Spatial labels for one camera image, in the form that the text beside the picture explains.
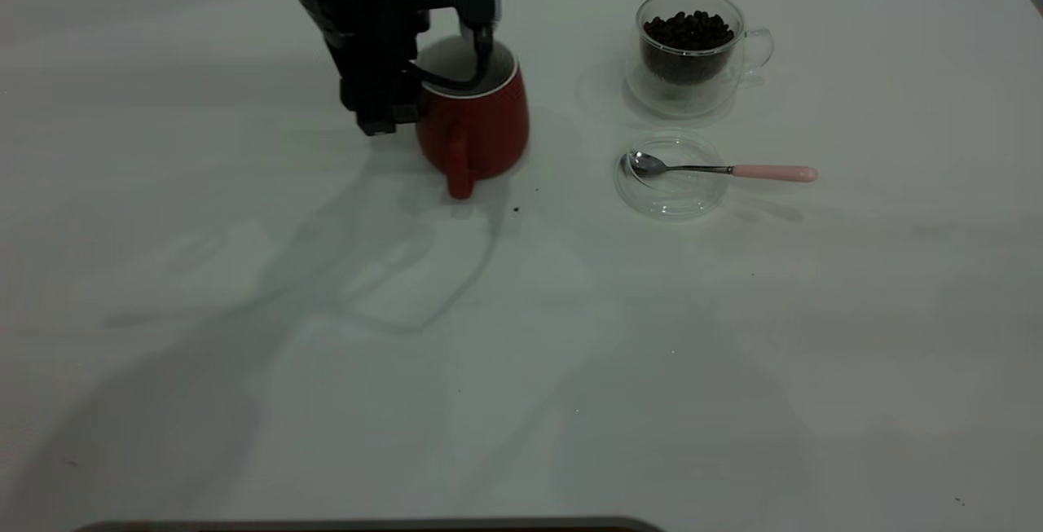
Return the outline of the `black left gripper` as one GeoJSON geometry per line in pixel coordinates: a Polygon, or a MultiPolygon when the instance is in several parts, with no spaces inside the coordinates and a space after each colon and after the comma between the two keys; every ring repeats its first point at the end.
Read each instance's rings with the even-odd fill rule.
{"type": "Polygon", "coordinates": [[[417,54],[416,38],[431,28],[431,13],[407,8],[406,37],[375,34],[351,22],[341,2],[326,2],[328,50],[340,76],[340,100],[357,113],[367,136],[394,134],[420,119],[420,79],[406,74],[403,61],[417,54]]]}

